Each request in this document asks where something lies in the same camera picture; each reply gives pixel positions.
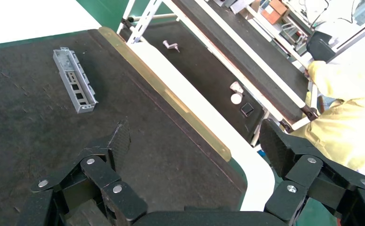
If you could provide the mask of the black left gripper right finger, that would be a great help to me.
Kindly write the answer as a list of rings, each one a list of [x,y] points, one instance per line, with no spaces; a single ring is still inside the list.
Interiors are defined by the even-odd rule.
[[[270,119],[261,123],[260,146],[282,178],[265,212],[292,226],[313,199],[343,226],[365,226],[365,175],[329,160],[308,140],[282,132]]]

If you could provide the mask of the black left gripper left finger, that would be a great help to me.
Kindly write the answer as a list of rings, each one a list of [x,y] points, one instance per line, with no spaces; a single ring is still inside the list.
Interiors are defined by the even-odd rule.
[[[93,141],[74,160],[33,183],[17,224],[65,226],[87,201],[93,201],[113,226],[136,223],[148,206],[118,173],[130,144],[129,122],[121,120],[109,136]]]

